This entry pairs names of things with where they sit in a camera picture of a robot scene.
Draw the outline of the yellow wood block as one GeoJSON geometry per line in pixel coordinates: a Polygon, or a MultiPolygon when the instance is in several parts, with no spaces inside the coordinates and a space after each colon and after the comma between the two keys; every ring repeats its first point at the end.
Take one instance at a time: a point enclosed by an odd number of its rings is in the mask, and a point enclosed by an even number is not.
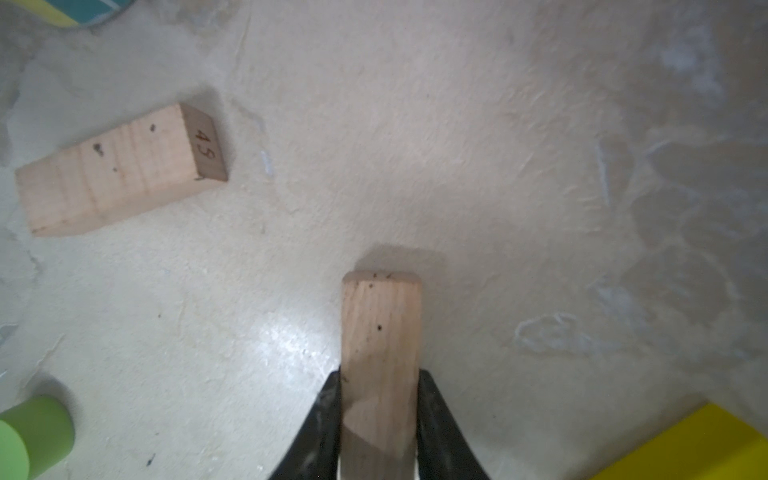
{"type": "Polygon", "coordinates": [[[593,479],[765,479],[767,439],[707,404],[597,473],[593,479]]]}

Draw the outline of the round sunflower label jar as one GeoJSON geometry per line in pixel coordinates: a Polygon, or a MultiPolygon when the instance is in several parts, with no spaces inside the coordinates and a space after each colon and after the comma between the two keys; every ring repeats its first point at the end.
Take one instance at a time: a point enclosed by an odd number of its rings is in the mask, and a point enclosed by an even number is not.
{"type": "Polygon", "coordinates": [[[8,0],[43,22],[59,28],[91,27],[129,8],[133,0],[8,0]]]}

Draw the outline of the natural wood block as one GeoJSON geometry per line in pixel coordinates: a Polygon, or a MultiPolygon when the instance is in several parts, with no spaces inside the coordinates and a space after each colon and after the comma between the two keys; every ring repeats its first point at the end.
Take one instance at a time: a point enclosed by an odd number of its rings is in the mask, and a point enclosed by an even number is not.
{"type": "Polygon", "coordinates": [[[88,233],[223,185],[213,119],[184,103],[149,113],[15,172],[30,232],[88,233]]]}
{"type": "Polygon", "coordinates": [[[407,273],[347,273],[341,309],[341,478],[414,478],[421,350],[421,280],[407,273]]]}

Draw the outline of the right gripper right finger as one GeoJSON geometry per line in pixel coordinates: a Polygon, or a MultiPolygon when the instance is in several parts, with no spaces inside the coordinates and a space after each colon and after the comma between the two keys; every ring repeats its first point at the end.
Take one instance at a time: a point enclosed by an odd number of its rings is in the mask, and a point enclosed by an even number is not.
{"type": "Polygon", "coordinates": [[[417,466],[421,480],[489,480],[432,375],[419,371],[417,466]]]}

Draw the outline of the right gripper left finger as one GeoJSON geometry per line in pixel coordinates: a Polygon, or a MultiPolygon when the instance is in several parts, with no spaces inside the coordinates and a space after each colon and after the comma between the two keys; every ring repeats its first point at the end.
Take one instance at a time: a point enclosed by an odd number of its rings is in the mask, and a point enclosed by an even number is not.
{"type": "Polygon", "coordinates": [[[342,424],[341,375],[332,371],[269,480],[338,478],[342,424]]]}

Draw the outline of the upper green cylinder block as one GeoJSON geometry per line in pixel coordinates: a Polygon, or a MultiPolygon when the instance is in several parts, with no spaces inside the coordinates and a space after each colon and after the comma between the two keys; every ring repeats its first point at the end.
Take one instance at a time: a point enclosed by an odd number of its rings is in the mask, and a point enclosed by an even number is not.
{"type": "Polygon", "coordinates": [[[36,479],[65,459],[75,443],[67,408],[39,395],[1,413],[1,480],[36,479]]]}

